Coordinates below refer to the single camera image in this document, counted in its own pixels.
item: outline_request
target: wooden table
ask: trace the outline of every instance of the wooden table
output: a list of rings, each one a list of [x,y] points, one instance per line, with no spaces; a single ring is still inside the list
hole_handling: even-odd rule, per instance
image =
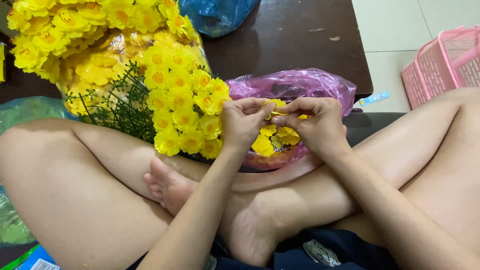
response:
[[[1,35],[0,41],[8,42]],[[356,100],[373,93],[351,0],[261,0],[239,29],[204,38],[204,47],[212,71],[223,79],[315,67],[356,84]],[[0,104],[31,96],[61,98],[55,85],[14,67],[13,56],[7,69]]]

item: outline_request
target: pink plastic basket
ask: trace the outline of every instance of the pink plastic basket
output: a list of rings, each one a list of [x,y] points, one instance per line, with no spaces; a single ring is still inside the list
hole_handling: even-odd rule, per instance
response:
[[[480,86],[480,28],[442,31],[402,71],[410,107],[460,87]]]

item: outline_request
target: hand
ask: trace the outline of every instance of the hand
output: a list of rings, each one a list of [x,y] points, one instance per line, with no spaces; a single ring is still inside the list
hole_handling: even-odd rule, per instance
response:
[[[338,100],[297,98],[276,111],[289,115],[276,116],[272,123],[293,128],[300,135],[302,143],[323,160],[351,149],[345,139],[342,106]],[[298,119],[302,114],[312,117]]]
[[[268,98],[243,98],[225,102],[221,114],[223,147],[250,149],[260,128],[269,124],[265,118],[275,107],[275,102],[270,102]]]

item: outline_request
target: tiled floor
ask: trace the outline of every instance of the tiled floor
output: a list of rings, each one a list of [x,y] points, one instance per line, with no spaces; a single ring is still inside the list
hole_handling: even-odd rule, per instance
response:
[[[400,72],[442,30],[480,25],[480,0],[352,0],[375,93],[363,111],[410,111]]]

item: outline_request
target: dark blue shorts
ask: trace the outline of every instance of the dark blue shorts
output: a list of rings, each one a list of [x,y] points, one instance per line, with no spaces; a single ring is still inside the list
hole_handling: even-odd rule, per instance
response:
[[[205,270],[264,270],[231,258],[221,239],[215,239]],[[127,270],[135,270],[141,257]],[[307,229],[280,243],[267,265],[273,270],[399,270],[383,247],[363,241],[346,230]]]

